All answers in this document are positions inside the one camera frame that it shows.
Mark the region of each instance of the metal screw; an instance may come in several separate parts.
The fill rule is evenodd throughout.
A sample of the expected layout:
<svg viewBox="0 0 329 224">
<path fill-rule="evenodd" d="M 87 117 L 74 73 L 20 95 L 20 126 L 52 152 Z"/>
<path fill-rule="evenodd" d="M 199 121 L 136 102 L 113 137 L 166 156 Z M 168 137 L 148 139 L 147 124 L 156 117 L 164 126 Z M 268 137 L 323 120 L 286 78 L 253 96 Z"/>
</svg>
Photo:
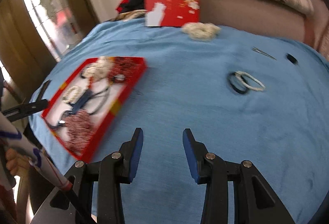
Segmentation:
<svg viewBox="0 0 329 224">
<path fill-rule="evenodd" d="M 113 159 L 119 159 L 121 157 L 121 153 L 115 152 L 111 156 L 112 156 Z"/>
<path fill-rule="evenodd" d="M 206 158 L 207 158 L 207 159 L 212 160 L 212 159 L 215 159 L 215 157 L 216 157 L 216 155 L 213 154 L 213 153 L 207 153 L 207 154 L 206 154 Z"/>
<path fill-rule="evenodd" d="M 75 167 L 83 167 L 84 163 L 83 161 L 76 161 L 75 162 Z"/>
<path fill-rule="evenodd" d="M 248 161 L 248 160 L 245 160 L 245 161 L 243 162 L 243 166 L 245 166 L 245 167 L 251 167 L 251 166 L 252 166 L 252 162 L 250 162 L 250 161 Z"/>
</svg>

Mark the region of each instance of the box lid with white flowers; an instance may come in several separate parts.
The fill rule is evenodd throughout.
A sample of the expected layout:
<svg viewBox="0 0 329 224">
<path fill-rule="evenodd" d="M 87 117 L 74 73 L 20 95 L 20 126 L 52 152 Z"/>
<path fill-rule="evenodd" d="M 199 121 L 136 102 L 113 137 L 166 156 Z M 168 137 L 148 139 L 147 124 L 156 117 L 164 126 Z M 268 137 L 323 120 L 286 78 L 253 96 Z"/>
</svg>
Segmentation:
<svg viewBox="0 0 329 224">
<path fill-rule="evenodd" d="M 199 21 L 199 0 L 145 0 L 146 26 L 180 27 Z"/>
</svg>

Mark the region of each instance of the metal hairpin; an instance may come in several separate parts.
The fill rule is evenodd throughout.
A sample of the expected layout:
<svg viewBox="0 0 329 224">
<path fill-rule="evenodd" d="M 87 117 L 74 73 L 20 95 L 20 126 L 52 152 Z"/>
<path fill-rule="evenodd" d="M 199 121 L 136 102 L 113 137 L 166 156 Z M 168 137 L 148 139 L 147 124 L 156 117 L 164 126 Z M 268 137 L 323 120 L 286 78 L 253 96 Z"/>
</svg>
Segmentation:
<svg viewBox="0 0 329 224">
<path fill-rule="evenodd" d="M 272 58 L 272 59 L 276 60 L 276 59 L 275 59 L 273 56 L 271 56 L 271 55 L 267 54 L 266 52 L 263 52 L 263 51 L 261 51 L 260 49 L 257 49 L 257 48 L 252 48 L 252 50 L 253 50 L 254 52 L 258 52 L 258 53 L 261 53 L 261 54 L 263 54 L 263 55 L 265 55 L 265 56 L 267 56 L 267 57 L 270 57 L 270 58 Z"/>
</svg>

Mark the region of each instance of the blue tablecloth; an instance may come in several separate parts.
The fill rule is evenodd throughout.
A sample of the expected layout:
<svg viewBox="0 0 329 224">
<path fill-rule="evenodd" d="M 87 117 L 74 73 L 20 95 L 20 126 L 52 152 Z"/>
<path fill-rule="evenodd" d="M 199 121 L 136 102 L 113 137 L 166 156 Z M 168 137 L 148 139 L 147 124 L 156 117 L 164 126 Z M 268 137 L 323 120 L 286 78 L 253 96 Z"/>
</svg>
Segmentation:
<svg viewBox="0 0 329 224">
<path fill-rule="evenodd" d="M 287 53 L 298 65 L 286 59 Z M 147 28 L 144 19 L 106 22 L 56 65 L 46 78 L 51 84 L 44 98 L 50 99 L 86 58 L 101 55 L 142 56 L 148 63 L 93 158 L 103 159 L 130 140 L 136 127 L 143 129 L 136 178 L 121 186 L 126 223 L 200 222 L 205 186 L 196 185 L 190 175 L 182 144 L 185 128 L 224 160 L 251 160 L 297 223 L 307 223 L 317 211 L 329 190 L 329 73 L 316 51 L 230 27 L 202 42 L 180 28 Z M 234 93 L 226 76 L 236 70 L 250 73 L 266 90 Z M 65 173 L 75 160 L 40 114 L 31 116 L 30 123 Z M 230 223 L 233 218 L 230 209 Z"/>
</svg>

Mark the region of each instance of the human hand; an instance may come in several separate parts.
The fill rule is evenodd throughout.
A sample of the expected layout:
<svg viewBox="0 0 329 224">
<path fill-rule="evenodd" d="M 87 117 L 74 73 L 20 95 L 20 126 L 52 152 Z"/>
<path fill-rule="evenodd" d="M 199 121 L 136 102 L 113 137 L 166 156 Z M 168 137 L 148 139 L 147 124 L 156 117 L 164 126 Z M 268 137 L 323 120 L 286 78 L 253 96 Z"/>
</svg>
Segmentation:
<svg viewBox="0 0 329 224">
<path fill-rule="evenodd" d="M 12 176 L 15 176 L 19 170 L 18 156 L 14 149 L 8 149 L 6 152 L 6 168 L 10 171 Z"/>
</svg>

